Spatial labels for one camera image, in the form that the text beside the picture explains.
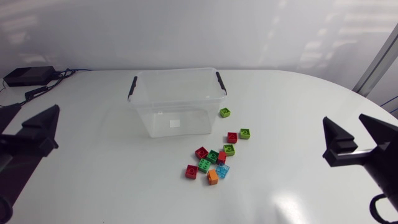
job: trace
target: black device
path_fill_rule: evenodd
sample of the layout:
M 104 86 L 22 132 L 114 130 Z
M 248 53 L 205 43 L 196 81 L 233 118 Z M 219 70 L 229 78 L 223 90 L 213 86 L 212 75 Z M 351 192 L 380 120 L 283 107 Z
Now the black device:
M 379 216 L 376 201 L 387 197 L 398 211 L 398 127 L 364 114 L 359 119 L 377 146 L 370 151 L 353 153 L 357 148 L 354 136 L 325 117 L 326 151 L 323 158 L 331 167 L 363 166 L 384 193 L 372 199 L 371 215 L 379 223 L 389 223 Z
M 19 103 L 0 108 L 0 133 L 20 109 Z M 17 134 L 0 134 L 0 224 L 11 218 L 12 206 L 41 158 L 58 148 L 54 137 L 59 112 L 54 105 L 23 122 Z
M 17 68 L 4 77 L 9 86 L 47 85 L 53 78 L 53 66 Z

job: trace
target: light blue transparent lego brick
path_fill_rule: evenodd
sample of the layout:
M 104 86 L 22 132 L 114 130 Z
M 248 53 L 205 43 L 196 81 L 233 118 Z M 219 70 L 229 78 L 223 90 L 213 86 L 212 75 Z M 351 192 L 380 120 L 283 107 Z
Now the light blue transparent lego brick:
M 229 171 L 229 166 L 224 165 L 224 164 L 220 164 L 217 166 L 216 168 L 216 173 L 219 177 L 221 177 L 222 179 L 225 178 L 226 173 Z

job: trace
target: green lego brick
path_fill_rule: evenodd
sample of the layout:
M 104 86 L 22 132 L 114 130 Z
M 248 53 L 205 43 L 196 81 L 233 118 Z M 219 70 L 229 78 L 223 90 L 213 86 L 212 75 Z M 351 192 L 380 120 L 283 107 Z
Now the green lego brick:
M 198 169 L 204 173 L 207 173 L 207 170 L 210 168 L 211 163 L 206 159 L 200 159 Z
M 224 145 L 224 152 L 227 156 L 235 155 L 235 149 L 233 145 Z
M 226 117 L 228 117 L 229 115 L 231 115 L 231 112 L 229 111 L 228 108 L 223 108 L 223 109 L 220 110 L 220 115 L 221 115 L 223 118 L 226 118 Z
M 249 139 L 250 138 L 250 130 L 241 128 L 241 139 Z
M 218 152 L 216 152 L 214 150 L 210 150 L 206 159 L 208 161 L 210 161 L 212 164 L 216 164 L 217 158 L 218 158 Z

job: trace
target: orange lego brick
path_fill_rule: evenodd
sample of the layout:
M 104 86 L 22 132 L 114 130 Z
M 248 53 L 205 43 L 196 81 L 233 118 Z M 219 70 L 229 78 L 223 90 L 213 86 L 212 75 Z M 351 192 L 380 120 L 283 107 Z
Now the orange lego brick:
M 207 179 L 209 180 L 210 185 L 215 185 L 218 182 L 218 176 L 216 170 L 209 170 L 207 173 Z

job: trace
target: pile of lego bricks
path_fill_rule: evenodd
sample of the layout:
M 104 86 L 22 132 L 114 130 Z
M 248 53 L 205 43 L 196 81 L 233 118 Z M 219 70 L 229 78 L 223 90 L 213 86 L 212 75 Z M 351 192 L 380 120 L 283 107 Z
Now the pile of lego bricks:
M 231 114 L 229 109 L 223 108 L 220 110 L 220 115 L 223 118 L 228 117 Z M 250 130 L 241 129 L 240 139 L 249 139 Z M 215 185 L 218 183 L 218 178 L 224 179 L 229 171 L 229 166 L 226 164 L 226 157 L 235 155 L 234 145 L 238 141 L 237 133 L 228 133 L 227 135 L 227 145 L 224 145 L 223 150 L 216 152 L 211 150 L 208 152 L 204 147 L 199 148 L 195 151 L 195 155 L 199 159 L 199 164 L 197 166 L 188 165 L 185 176 L 190 179 L 196 179 L 198 170 L 207 173 L 207 179 L 210 185 Z M 209 170 L 212 164 L 217 164 L 217 168 L 214 170 Z

